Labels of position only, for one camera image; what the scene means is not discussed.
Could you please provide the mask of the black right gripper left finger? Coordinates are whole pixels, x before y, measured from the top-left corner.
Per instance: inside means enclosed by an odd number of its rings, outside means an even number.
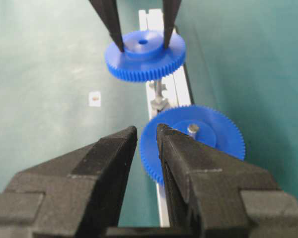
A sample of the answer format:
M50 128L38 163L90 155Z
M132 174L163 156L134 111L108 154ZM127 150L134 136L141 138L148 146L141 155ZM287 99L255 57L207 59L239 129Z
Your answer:
M0 193L0 238L95 238L118 225L137 128L16 173Z

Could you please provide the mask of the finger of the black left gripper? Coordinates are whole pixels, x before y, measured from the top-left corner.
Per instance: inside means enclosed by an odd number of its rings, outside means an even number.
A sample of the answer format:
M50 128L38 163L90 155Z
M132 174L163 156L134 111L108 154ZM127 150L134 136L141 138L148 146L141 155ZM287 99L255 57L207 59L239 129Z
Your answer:
M108 29L112 40L114 41L120 52L124 52L124 43L119 21L117 1L89 0L89 2Z
M168 48L182 0L163 0L164 48Z

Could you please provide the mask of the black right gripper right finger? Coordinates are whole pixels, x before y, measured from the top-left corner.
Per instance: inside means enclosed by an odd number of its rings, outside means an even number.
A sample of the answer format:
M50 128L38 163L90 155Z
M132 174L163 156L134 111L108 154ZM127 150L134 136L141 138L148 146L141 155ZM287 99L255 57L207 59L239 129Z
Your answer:
M199 238L298 238L298 201L268 170L175 132L159 156L172 227Z

